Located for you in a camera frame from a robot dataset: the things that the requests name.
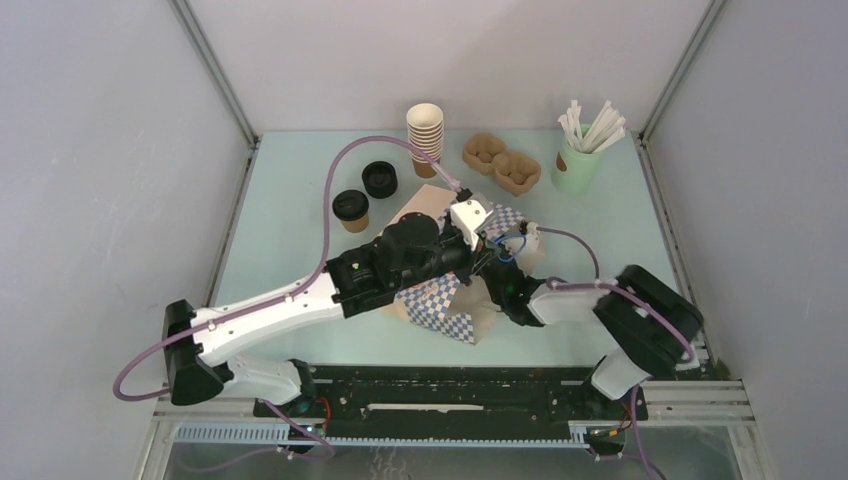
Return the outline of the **paper takeout bag blue handles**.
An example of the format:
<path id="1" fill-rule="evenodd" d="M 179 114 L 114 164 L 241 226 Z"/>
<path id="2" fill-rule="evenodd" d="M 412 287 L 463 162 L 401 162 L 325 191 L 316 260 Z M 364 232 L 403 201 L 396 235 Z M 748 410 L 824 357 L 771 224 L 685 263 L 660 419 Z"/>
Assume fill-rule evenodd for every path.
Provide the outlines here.
<path id="1" fill-rule="evenodd" d="M 424 185 L 392 221 L 397 222 L 407 213 L 419 212 L 443 225 L 444 215 L 453 200 L 451 191 Z M 525 274 L 533 273 L 544 259 L 539 224 L 518 210 L 496 204 L 485 232 L 492 239 L 504 234 L 522 234 L 527 238 L 505 241 L 507 254 L 516 256 L 513 263 Z M 490 299 L 481 278 L 476 277 L 471 285 L 465 286 L 455 275 L 448 274 L 402 291 L 381 311 L 450 339 L 475 345 L 494 327 L 500 308 Z"/>

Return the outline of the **black cup lid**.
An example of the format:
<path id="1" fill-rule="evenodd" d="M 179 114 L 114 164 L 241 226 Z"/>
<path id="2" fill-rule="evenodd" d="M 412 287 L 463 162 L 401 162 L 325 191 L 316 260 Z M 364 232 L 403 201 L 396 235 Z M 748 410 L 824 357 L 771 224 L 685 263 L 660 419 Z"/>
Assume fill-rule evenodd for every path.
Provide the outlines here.
<path id="1" fill-rule="evenodd" d="M 339 220 L 355 218 L 369 211 L 370 203 L 367 195 L 360 190 L 348 189 L 340 192 L 334 197 L 331 209 Z"/>

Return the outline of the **single brown paper cup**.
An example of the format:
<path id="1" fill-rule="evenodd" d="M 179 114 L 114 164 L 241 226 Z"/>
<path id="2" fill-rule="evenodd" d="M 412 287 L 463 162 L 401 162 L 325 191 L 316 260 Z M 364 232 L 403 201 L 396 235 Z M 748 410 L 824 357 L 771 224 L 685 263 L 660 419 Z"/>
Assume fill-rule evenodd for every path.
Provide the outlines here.
<path id="1" fill-rule="evenodd" d="M 356 216 L 355 218 L 346 218 L 340 220 L 343 228 L 349 233 L 360 233 L 365 231 L 369 226 L 369 215 L 367 212 Z"/>

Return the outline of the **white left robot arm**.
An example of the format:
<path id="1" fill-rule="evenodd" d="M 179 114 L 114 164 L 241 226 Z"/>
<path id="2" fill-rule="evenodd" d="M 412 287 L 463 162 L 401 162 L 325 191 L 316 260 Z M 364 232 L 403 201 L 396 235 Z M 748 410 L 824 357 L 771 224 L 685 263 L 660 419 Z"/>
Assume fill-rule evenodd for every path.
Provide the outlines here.
<path id="1" fill-rule="evenodd" d="M 305 362 L 249 360 L 244 351 L 283 333 L 390 305 L 399 293 L 449 273 L 468 283 L 489 216 L 481 207 L 467 213 L 452 207 L 439 225 L 413 212 L 288 288 L 219 308 L 172 303 L 166 330 L 188 337 L 165 349 L 171 403 L 196 405 L 228 393 L 281 406 L 292 416 L 308 414 L 316 390 Z"/>

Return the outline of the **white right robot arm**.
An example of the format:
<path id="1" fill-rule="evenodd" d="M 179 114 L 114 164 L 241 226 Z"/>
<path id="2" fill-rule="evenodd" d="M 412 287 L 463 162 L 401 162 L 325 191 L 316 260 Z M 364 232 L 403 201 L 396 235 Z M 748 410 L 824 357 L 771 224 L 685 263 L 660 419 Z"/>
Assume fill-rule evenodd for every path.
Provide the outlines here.
<path id="1" fill-rule="evenodd" d="M 596 364 L 581 392 L 583 408 L 593 417 L 610 416 L 642 382 L 698 359 L 693 339 L 702 315 L 639 265 L 589 283 L 537 279 L 501 261 L 483 267 L 480 276 L 494 304 L 518 325 L 596 319 L 611 335 L 616 349 Z"/>

